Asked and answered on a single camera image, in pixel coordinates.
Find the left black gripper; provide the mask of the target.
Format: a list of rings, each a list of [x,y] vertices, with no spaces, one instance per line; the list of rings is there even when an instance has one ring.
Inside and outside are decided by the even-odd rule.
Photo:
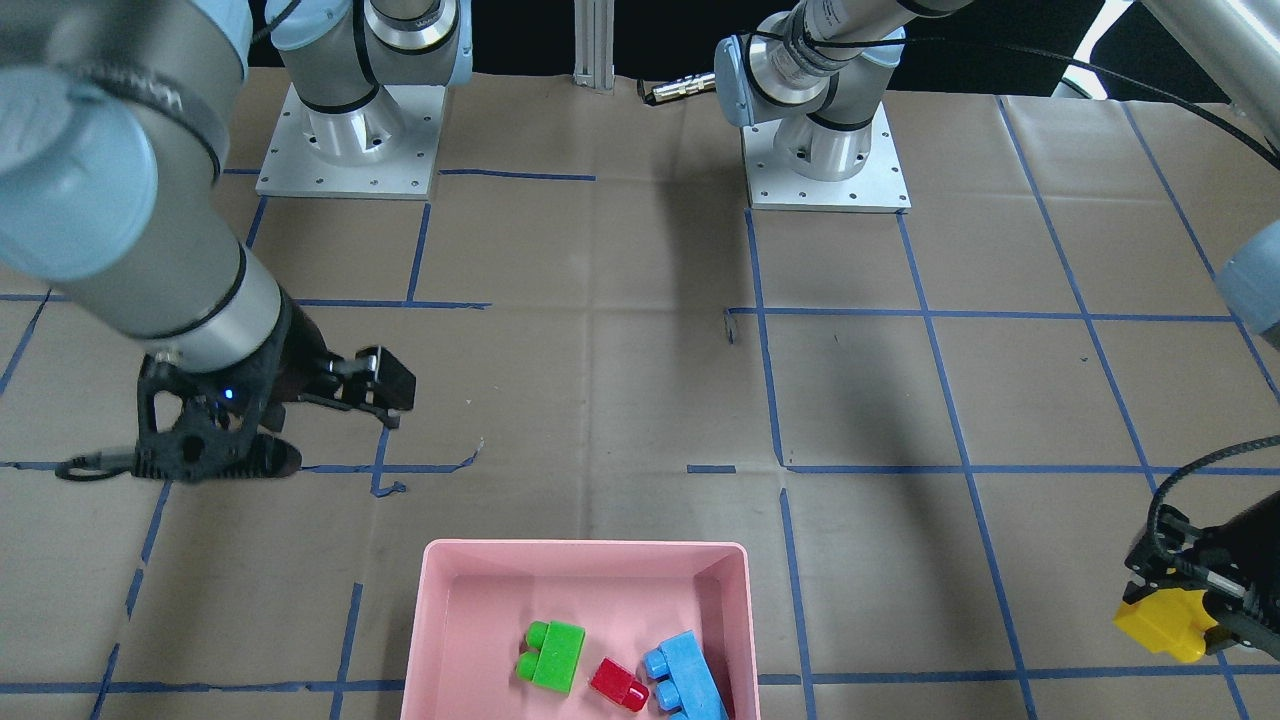
[[[1222,525],[1197,528],[1172,507],[1158,515],[1157,536],[1140,530],[1125,557],[1132,578],[1125,602],[1160,589],[1204,591],[1220,625],[1208,651],[1235,646],[1276,651],[1279,497],[1270,495]]]

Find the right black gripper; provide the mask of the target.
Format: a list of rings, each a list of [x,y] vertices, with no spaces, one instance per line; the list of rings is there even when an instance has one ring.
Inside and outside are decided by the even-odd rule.
[[[228,368],[188,372],[143,360],[134,474],[186,483],[292,477],[303,457],[278,436],[285,404],[300,397],[365,413],[396,430],[413,410],[416,386],[416,375],[384,346],[333,357],[315,323],[285,300],[264,345]]]

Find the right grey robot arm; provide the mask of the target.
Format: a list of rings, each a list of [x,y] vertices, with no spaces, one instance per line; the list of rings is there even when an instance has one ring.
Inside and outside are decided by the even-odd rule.
[[[129,448],[58,465],[65,480],[283,478],[288,404],[412,410],[415,375],[381,346],[334,354],[211,204],[250,49],[291,76],[257,190],[425,199],[445,88],[468,81],[467,1],[3,4],[3,261],[145,350]]]

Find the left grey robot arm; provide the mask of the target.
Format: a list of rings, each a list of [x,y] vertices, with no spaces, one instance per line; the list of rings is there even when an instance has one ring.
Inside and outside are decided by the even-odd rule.
[[[785,44],[791,29],[753,29],[731,35],[716,50],[714,76],[719,99],[728,104],[731,124],[749,129],[764,123],[764,110],[755,105],[767,94],[750,79],[748,55],[764,55],[769,42]],[[947,42],[1065,61],[1069,67],[1098,70],[1134,85],[1217,126],[1263,158],[1274,152],[1242,129],[1189,101],[1105,68],[1088,67],[1060,53],[977,38],[893,37],[860,42],[814,41],[814,45],[863,50],[859,58],[873,59],[873,49],[901,49],[910,44]],[[1240,646],[1277,660],[1277,491],[1219,527],[1197,528],[1181,511],[1167,503],[1172,488],[1193,473],[1226,459],[1277,447],[1268,436],[1215,450],[1174,470],[1155,491],[1143,527],[1125,559],[1132,570],[1114,623],[1153,653],[1167,653],[1190,664],[1207,653]]]

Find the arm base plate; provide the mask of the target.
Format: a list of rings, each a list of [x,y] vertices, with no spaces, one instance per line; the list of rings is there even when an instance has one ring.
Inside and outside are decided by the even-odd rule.
[[[393,85],[364,108],[326,114],[289,87],[255,188],[268,197],[426,201],[447,99],[442,86]]]
[[[741,140],[755,210],[902,214],[913,208],[883,104],[859,129],[791,117],[749,126]]]

